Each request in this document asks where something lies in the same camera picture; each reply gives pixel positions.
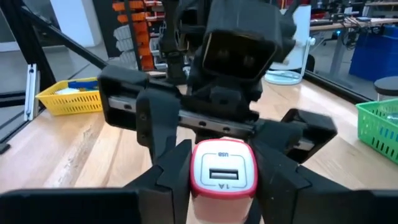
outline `metal bracket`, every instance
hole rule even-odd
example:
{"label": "metal bracket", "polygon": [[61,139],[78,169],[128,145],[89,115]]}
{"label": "metal bracket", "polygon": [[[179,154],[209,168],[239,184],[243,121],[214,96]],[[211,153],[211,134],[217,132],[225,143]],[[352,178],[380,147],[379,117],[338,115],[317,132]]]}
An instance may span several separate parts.
{"label": "metal bracket", "polygon": [[36,99],[40,89],[39,73],[36,64],[27,66],[24,121],[32,121],[39,112],[39,101]]}

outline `plastic basket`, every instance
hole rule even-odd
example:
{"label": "plastic basket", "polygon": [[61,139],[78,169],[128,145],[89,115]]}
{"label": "plastic basket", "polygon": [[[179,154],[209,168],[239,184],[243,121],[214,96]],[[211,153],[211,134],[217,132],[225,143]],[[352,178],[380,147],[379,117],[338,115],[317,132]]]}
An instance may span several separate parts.
{"label": "plastic basket", "polygon": [[398,164],[398,125],[389,122],[389,113],[398,112],[398,99],[360,103],[358,138]]}
{"label": "plastic basket", "polygon": [[81,91],[64,95],[55,94],[56,91],[68,88],[68,82],[95,81],[96,78],[82,78],[57,82],[39,93],[38,98],[54,116],[102,111],[100,93],[96,91]]}

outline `red trim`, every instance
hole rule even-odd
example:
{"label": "red trim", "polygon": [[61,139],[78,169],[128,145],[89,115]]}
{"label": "red trim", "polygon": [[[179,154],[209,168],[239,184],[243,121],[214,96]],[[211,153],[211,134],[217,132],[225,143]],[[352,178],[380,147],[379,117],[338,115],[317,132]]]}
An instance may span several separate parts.
{"label": "red trim", "polygon": [[[241,192],[218,192],[218,191],[214,191],[214,190],[208,190],[208,189],[204,189],[203,187],[200,187],[199,185],[197,185],[197,183],[195,182],[195,178],[193,175],[193,166],[194,166],[194,158],[196,156],[197,153],[197,149],[199,144],[203,143],[203,142],[207,142],[207,141],[233,141],[233,142],[239,142],[242,143],[244,145],[246,145],[246,147],[248,147],[252,160],[253,160],[253,165],[254,165],[254,183],[253,186],[250,189],[241,191]],[[251,149],[251,147],[239,140],[235,140],[235,139],[209,139],[209,140],[204,140],[202,142],[199,142],[194,148],[193,148],[193,153],[192,153],[192,157],[191,157],[191,164],[190,164],[190,180],[191,180],[191,187],[192,187],[192,195],[202,195],[204,197],[209,197],[209,198],[217,198],[217,199],[236,199],[236,198],[241,198],[241,197],[253,197],[254,194],[256,193],[256,188],[257,188],[257,163],[256,160],[254,158],[254,154],[253,151]]]}

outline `laboratory floor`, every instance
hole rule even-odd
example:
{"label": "laboratory floor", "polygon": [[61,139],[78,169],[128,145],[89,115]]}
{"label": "laboratory floor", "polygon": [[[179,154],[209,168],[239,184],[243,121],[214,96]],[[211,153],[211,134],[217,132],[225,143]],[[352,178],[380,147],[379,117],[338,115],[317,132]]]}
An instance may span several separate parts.
{"label": "laboratory floor", "polygon": [[[329,77],[331,59],[336,41],[329,41],[326,45],[318,46],[311,54],[315,57],[316,73],[343,84],[344,86],[370,98],[376,98],[373,84],[369,81],[348,74],[353,50],[346,51],[338,77]],[[97,56],[106,59],[104,45],[89,49]],[[45,54],[57,81],[69,78],[95,77],[100,72],[85,59],[65,47],[45,49]],[[25,90],[26,88],[26,62],[21,52],[0,52],[0,92]],[[23,116],[18,116],[5,127],[2,124],[23,111],[23,106],[0,108],[0,139],[23,122]]]}

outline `white wall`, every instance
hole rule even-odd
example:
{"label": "white wall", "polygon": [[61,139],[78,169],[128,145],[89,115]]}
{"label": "white wall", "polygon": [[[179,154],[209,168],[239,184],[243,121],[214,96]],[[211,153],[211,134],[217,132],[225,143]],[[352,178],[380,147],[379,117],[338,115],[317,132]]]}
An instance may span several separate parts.
{"label": "white wall", "polygon": [[51,0],[51,4],[64,34],[84,47],[102,42],[93,0]]}

